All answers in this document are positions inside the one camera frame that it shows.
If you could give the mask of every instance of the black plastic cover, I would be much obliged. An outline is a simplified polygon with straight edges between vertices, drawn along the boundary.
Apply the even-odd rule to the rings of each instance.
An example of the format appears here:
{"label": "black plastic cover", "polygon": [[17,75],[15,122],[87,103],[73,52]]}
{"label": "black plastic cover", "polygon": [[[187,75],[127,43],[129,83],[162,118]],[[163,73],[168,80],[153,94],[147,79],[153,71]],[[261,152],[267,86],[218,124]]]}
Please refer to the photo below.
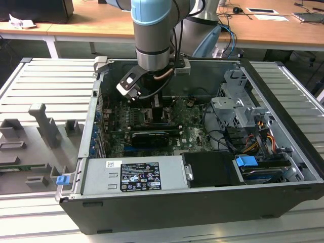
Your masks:
{"label": "black plastic cover", "polygon": [[233,164],[234,155],[230,152],[183,153],[182,158],[185,165],[190,165],[192,169],[191,188],[241,185]]}

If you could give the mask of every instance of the blue plastic clip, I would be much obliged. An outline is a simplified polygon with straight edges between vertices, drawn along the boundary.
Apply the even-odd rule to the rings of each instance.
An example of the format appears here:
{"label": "blue plastic clip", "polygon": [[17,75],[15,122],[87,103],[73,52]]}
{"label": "blue plastic clip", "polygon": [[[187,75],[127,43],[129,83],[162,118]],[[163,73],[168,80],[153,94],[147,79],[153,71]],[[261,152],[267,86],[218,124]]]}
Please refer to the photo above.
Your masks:
{"label": "blue plastic clip", "polygon": [[70,184],[70,176],[58,176],[56,179],[56,185],[69,185]]}
{"label": "blue plastic clip", "polygon": [[258,162],[254,156],[239,156],[236,159],[236,163],[239,167],[241,166],[258,166]]}

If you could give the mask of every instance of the metal grated table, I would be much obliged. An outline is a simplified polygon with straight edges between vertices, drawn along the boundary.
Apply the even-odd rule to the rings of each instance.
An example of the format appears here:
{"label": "metal grated table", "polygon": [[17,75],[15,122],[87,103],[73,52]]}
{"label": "metal grated table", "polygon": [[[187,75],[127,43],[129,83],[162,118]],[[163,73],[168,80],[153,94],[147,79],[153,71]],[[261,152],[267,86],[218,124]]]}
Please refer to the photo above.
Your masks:
{"label": "metal grated table", "polygon": [[[33,59],[19,64],[0,90],[0,121],[15,116],[23,125],[35,125],[27,110],[31,103],[41,101],[57,124],[66,117],[84,122],[95,80],[93,61]],[[252,65],[323,156],[323,107],[312,103],[315,98],[284,67],[261,62]],[[84,235],[54,200],[54,193],[5,195],[0,196],[0,225],[0,239],[23,243],[323,242],[324,197],[303,202],[277,219]]]}

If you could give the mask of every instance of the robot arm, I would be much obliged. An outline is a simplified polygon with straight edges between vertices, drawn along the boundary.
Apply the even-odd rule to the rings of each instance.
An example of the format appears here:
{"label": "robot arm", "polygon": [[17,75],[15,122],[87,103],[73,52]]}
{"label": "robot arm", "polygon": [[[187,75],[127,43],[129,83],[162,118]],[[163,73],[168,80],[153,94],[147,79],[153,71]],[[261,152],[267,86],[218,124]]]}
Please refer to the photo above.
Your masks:
{"label": "robot arm", "polygon": [[164,69],[170,60],[171,30],[188,16],[195,0],[106,1],[131,11],[138,65],[150,72]]}

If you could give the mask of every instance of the regulatory label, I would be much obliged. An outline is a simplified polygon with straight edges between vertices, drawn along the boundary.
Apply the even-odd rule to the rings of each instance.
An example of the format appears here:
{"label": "regulatory label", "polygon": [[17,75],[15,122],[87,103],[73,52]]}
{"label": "regulatory label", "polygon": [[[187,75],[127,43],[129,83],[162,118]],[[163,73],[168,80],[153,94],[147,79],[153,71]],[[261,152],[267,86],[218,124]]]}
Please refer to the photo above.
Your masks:
{"label": "regulatory label", "polygon": [[122,192],[161,189],[161,178],[158,162],[121,164],[120,190]]}

